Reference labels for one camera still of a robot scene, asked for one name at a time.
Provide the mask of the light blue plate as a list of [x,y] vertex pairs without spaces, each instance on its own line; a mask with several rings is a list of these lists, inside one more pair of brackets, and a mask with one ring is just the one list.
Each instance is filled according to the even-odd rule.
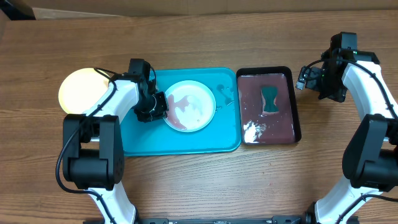
[[198,81],[177,82],[166,90],[165,96],[169,110],[164,121],[176,131],[199,131],[215,115],[215,96],[206,85]]

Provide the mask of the green sponge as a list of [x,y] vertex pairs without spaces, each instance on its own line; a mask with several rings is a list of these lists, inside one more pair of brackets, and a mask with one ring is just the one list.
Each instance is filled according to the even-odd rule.
[[278,89],[275,86],[264,86],[261,89],[263,112],[265,114],[277,113],[279,111],[276,105],[276,96]]

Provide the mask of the yellow plate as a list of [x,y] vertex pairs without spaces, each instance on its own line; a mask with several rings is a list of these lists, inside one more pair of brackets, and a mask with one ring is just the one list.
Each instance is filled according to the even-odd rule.
[[58,102],[67,114],[82,114],[106,93],[108,86],[109,80],[94,68],[82,68],[64,79]]

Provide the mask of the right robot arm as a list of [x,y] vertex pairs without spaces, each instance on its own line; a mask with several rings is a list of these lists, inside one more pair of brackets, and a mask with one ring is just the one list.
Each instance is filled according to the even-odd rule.
[[340,32],[315,67],[302,67],[296,87],[342,103],[350,93],[361,120],[346,147],[343,176],[326,196],[312,203],[302,223],[358,223],[354,216],[372,198],[394,202],[383,194],[397,187],[397,150],[382,148],[385,141],[397,145],[397,103],[382,77],[374,52],[360,51],[357,35]]

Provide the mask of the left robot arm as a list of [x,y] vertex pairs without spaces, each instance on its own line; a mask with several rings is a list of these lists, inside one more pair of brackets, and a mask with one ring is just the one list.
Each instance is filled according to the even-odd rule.
[[157,80],[150,77],[155,70],[143,59],[132,58],[124,73],[103,68],[94,71],[107,79],[109,88],[88,111],[64,118],[55,178],[62,190],[89,195],[103,215],[103,223],[139,223],[137,209],[121,182],[124,150],[120,124],[130,111],[143,123],[166,117],[167,99],[157,90]]

